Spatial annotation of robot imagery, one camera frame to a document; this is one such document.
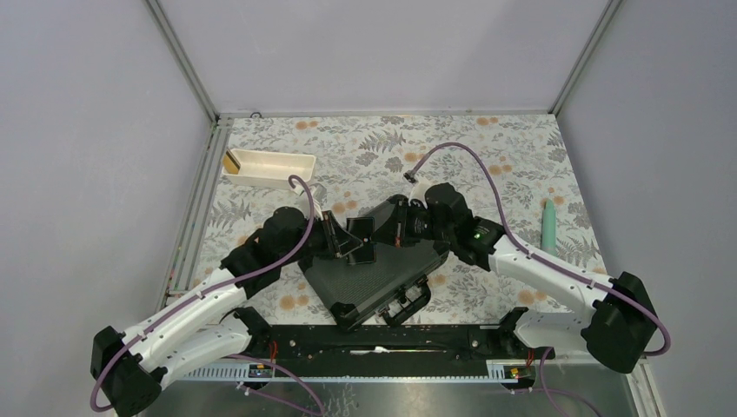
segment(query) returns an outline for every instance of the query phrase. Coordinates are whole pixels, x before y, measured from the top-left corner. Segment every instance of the wire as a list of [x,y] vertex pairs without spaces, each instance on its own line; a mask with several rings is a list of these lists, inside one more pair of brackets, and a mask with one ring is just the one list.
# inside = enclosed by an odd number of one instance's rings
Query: wire
[[550,354],[550,351],[552,350],[553,350],[552,347],[548,347],[547,349],[545,349],[545,353],[542,354],[542,357],[540,358],[540,383],[542,384],[542,392],[544,392],[545,395],[548,397],[548,400],[550,400],[550,404],[553,404],[553,407],[555,407],[555,409],[558,410],[558,413],[568,417],[568,413],[563,411],[561,406],[559,406],[558,403],[556,403],[555,400],[553,400],[553,395],[551,395],[551,392],[548,389],[548,384],[545,382],[545,360],[548,358],[548,355]]
[[279,345],[276,341],[271,341],[269,344],[269,361],[273,362],[276,359],[276,354],[279,353]]
[[[587,407],[591,408],[591,411],[596,414],[597,417],[604,417],[604,414],[599,411],[599,408],[596,408],[596,406],[589,400],[587,400],[585,397],[578,395],[576,393],[572,393],[570,391],[564,391],[562,389],[555,389],[555,388],[549,388],[548,391],[551,394],[558,394],[563,395],[568,398],[571,398],[573,400],[578,400],[584,404],[587,405]],[[543,390],[541,388],[533,388],[533,389],[512,389],[512,390],[504,390],[504,391],[494,391],[494,394],[496,393],[512,393],[512,394],[539,394],[542,393]]]
[[[215,291],[217,289],[220,289],[220,288],[223,288],[223,287],[227,287],[230,284],[234,284],[234,283],[240,282],[240,281],[249,280],[249,279],[254,278],[254,277],[258,276],[258,275],[267,273],[267,272],[269,272],[270,270],[272,270],[274,268],[279,268],[279,267],[281,267],[281,265],[283,265],[284,263],[286,263],[289,260],[289,258],[291,258],[294,254],[296,254],[298,250],[300,250],[302,248],[302,246],[304,245],[304,243],[307,241],[307,239],[309,237],[309,232],[310,232],[310,230],[312,230],[312,224],[315,221],[315,204],[313,202],[312,193],[309,191],[309,186],[307,185],[307,183],[302,178],[300,178],[297,175],[290,175],[289,176],[289,185],[293,189],[296,188],[295,182],[299,182],[300,186],[302,186],[302,188],[304,189],[305,194],[307,194],[307,199],[309,201],[309,219],[307,220],[307,229],[305,229],[304,235],[302,235],[302,239],[300,239],[300,241],[296,244],[296,246],[294,246],[292,248],[292,250],[289,251],[289,253],[287,253],[285,256],[283,256],[279,260],[275,261],[274,263],[272,263],[270,265],[267,265],[266,267],[263,267],[263,268],[258,269],[256,271],[249,272],[249,273],[247,273],[245,275],[241,275],[241,276],[238,276],[236,278],[233,278],[233,279],[230,279],[230,280],[227,280],[227,281],[223,281],[223,282],[219,282],[217,284],[213,284],[213,285],[205,288],[202,291],[202,297],[204,297],[205,295],[207,295],[207,294],[209,294],[209,293],[211,293],[211,292],[213,292],[213,291]],[[90,395],[90,408],[92,408],[93,411],[95,411],[96,413],[103,413],[103,412],[108,411],[108,410],[110,410],[110,409],[113,408],[112,404],[109,404],[107,406],[102,406],[102,407],[98,406],[97,405],[97,395],[100,392],[100,387],[103,385],[103,381],[105,381],[105,378],[107,378],[108,374],[110,373],[110,370],[113,368],[113,366],[115,366],[115,364],[120,360],[120,358],[123,357],[123,355],[126,352],[130,351],[130,349],[134,345],[136,345],[136,343],[138,343],[141,339],[143,339],[143,337],[146,334],[151,333],[157,326],[161,325],[163,322],[165,322],[166,320],[168,320],[171,316],[173,316],[176,313],[179,313],[184,308],[186,308],[189,304],[191,304],[191,303],[193,303],[195,301],[198,301],[200,299],[201,298],[199,296],[192,295],[190,298],[182,301],[182,303],[177,304],[169,312],[167,312],[166,314],[163,314],[161,317],[159,317],[159,319],[157,319],[156,321],[154,321],[153,323],[151,323],[147,328],[145,328],[143,330],[143,333],[142,334],[136,335],[133,339],[131,339],[128,343],[126,343],[125,346],[123,346],[123,348],[121,348],[119,351],[117,351],[113,355],[113,357],[110,358],[110,361],[108,361],[108,364],[105,365],[105,367],[103,368],[103,371],[100,373],[100,375],[97,377],[97,380],[95,381],[95,386],[92,388],[92,394]],[[284,372],[284,373],[285,374],[288,374],[288,375],[291,375],[293,378],[295,378],[294,374],[292,374],[292,373],[288,373],[288,372]],[[318,402],[318,404],[320,404],[320,405],[322,404],[317,398],[315,398],[315,400]]]
[[289,378],[295,380],[295,382],[297,384],[299,384],[301,387],[303,387],[304,390],[307,391],[307,394],[309,394],[309,396],[312,397],[313,400],[315,400],[315,403],[317,403],[317,406],[320,408],[320,413],[317,413],[317,412],[312,411],[312,410],[308,410],[307,408],[301,407],[301,406],[295,404],[294,402],[291,402],[289,400],[284,400],[283,398],[279,398],[279,397],[276,397],[276,396],[271,395],[271,394],[262,393],[262,392],[257,391],[257,390],[248,390],[246,387],[240,387],[240,389],[243,389],[248,394],[256,394],[256,395],[260,395],[260,396],[262,396],[264,398],[268,398],[270,400],[281,402],[282,404],[284,404],[286,406],[292,407],[295,410],[299,410],[299,411],[301,411],[303,413],[307,413],[307,414],[310,414],[310,415],[318,415],[318,416],[325,415],[325,405],[322,404],[322,401],[320,401],[320,398],[317,397],[317,394],[315,394],[315,391],[313,391],[313,389],[309,385],[307,385],[306,382],[302,381],[297,375],[293,374],[287,368],[285,368],[285,367],[283,367],[281,365],[276,365],[273,362],[262,361],[260,359],[252,358],[252,357],[246,356],[244,354],[232,354],[232,355],[227,356],[227,357],[230,358],[230,359],[240,359],[240,360],[243,360],[243,361],[251,361],[251,362],[255,362],[255,363],[261,363],[263,365],[266,365],[267,367],[272,367],[273,369],[278,369],[278,370],[284,372],[286,375],[289,376]]
[[647,317],[647,319],[650,320],[652,323],[654,323],[655,326],[657,326],[658,329],[661,331],[661,333],[663,335],[663,346],[660,349],[655,350],[653,352],[645,352],[646,355],[648,355],[648,356],[658,356],[658,355],[661,355],[661,354],[665,354],[670,349],[670,346],[671,346],[670,333],[667,331],[665,325],[658,318],[658,316],[656,316],[653,312],[651,312],[647,308],[644,308],[637,301],[635,301],[635,300],[627,297],[623,293],[621,293],[621,292],[619,292],[619,291],[617,291],[617,290],[615,290],[613,288],[610,288],[610,287],[607,287],[605,285],[602,285],[599,282],[595,282],[594,280],[589,280],[589,279],[585,278],[582,275],[576,274],[573,271],[569,271],[569,270],[565,269],[564,267],[561,267],[561,266],[559,266],[559,265],[557,265],[557,264],[555,264],[555,263],[553,263],[553,262],[551,262],[551,261],[549,261],[549,260],[547,260],[547,259],[539,256],[538,254],[534,254],[534,253],[531,254],[530,251],[529,251],[529,249],[527,249],[524,245],[522,245],[519,241],[517,241],[517,238],[512,233],[512,229],[509,227],[509,224],[507,223],[507,218],[504,215],[504,209],[503,209],[503,207],[501,205],[501,197],[499,195],[499,190],[496,189],[496,185],[494,184],[494,180],[491,178],[491,175],[489,174],[488,170],[484,166],[483,161],[481,160],[481,158],[471,148],[469,148],[468,146],[466,146],[466,145],[464,145],[462,143],[458,143],[458,142],[441,143],[440,145],[432,148],[427,154],[425,154],[425,156],[423,156],[422,159],[415,165],[415,167],[412,168],[407,174],[410,177],[414,176],[417,173],[417,171],[420,169],[420,167],[422,165],[424,165],[425,162],[428,161],[429,157],[431,155],[433,155],[437,150],[443,149],[443,148],[447,148],[447,147],[452,147],[452,146],[455,146],[457,148],[461,148],[461,149],[466,150],[469,154],[471,154],[472,157],[474,157],[474,159],[476,160],[476,162],[478,162],[479,167],[481,167],[481,171],[483,171],[484,175],[486,176],[486,179],[488,181],[488,184],[491,186],[491,190],[494,192],[494,198],[496,199],[496,207],[499,210],[499,217],[501,219],[501,225],[504,227],[504,231],[506,232],[507,237],[509,238],[509,240],[512,242],[513,245],[515,245],[523,254],[529,256],[532,259],[535,259],[536,261],[538,261],[539,263],[545,265],[546,267],[549,267],[549,268],[553,269],[554,271],[559,272],[559,273],[561,273],[561,274],[563,274],[563,275],[565,275],[567,277],[573,278],[574,280],[576,280],[578,282],[581,282],[583,284],[586,284],[589,287],[597,288],[597,289],[600,289],[600,290],[602,290],[602,291],[604,291],[604,292],[606,292],[608,294],[611,294],[611,295],[619,298],[620,300],[626,302],[631,307],[633,307],[634,309],[636,309],[637,311],[639,311],[640,313],[642,313],[645,317]]
[[534,349],[528,349],[528,360],[525,362],[525,369],[528,369],[534,362]]

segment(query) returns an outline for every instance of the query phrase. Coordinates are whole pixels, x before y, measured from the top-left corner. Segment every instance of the white plastic tray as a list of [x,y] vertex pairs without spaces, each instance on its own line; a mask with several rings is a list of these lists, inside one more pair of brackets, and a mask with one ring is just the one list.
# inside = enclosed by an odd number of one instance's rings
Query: white plastic tray
[[[225,175],[235,185],[249,185],[268,189],[292,189],[289,186],[289,176],[298,175],[305,182],[310,183],[315,173],[314,155],[283,154],[281,152],[264,152],[261,150],[231,149],[233,156],[241,163],[238,174],[229,174],[222,169]],[[302,188],[292,189],[296,193]]]

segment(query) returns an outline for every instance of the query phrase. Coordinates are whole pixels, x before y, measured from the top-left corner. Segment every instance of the floral tablecloth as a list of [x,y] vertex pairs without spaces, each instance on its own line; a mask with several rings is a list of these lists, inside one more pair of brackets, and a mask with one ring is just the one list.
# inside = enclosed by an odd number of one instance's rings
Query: floral tablecloth
[[[436,144],[462,142],[486,163],[502,194],[512,229],[539,246],[541,206],[557,208],[558,256],[604,272],[594,231],[553,116],[350,116],[236,119],[230,149],[257,149],[317,156],[313,191],[340,222],[359,216],[393,194],[408,194],[402,173]],[[460,149],[434,154],[420,175],[451,182],[476,215],[499,221],[494,197],[474,160]],[[193,283],[198,283],[236,245],[281,206],[295,205],[285,190],[217,182]],[[566,311],[542,292],[507,276],[469,267],[451,255],[429,277],[432,300],[409,324],[490,323],[509,309]],[[249,305],[271,324],[332,324],[327,309],[296,265]],[[383,324],[376,317],[367,324]]]

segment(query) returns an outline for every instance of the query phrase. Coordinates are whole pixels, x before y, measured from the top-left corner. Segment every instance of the green cylindrical object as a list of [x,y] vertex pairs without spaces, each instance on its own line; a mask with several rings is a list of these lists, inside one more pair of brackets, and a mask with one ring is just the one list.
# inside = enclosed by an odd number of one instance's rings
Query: green cylindrical object
[[555,204],[549,199],[545,202],[545,208],[542,210],[542,250],[551,254],[558,255],[555,248]]

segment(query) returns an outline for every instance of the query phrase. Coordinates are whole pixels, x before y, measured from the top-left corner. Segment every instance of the gray wall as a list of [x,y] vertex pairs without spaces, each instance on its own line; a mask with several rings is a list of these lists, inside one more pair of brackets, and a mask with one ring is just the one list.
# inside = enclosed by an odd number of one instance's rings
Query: gray wall
[[91,414],[155,311],[208,123],[140,1],[0,2],[0,415]]
[[162,0],[224,112],[547,109],[607,0]]
[[560,117],[610,273],[643,278],[673,349],[670,416],[737,407],[737,3],[626,2]]

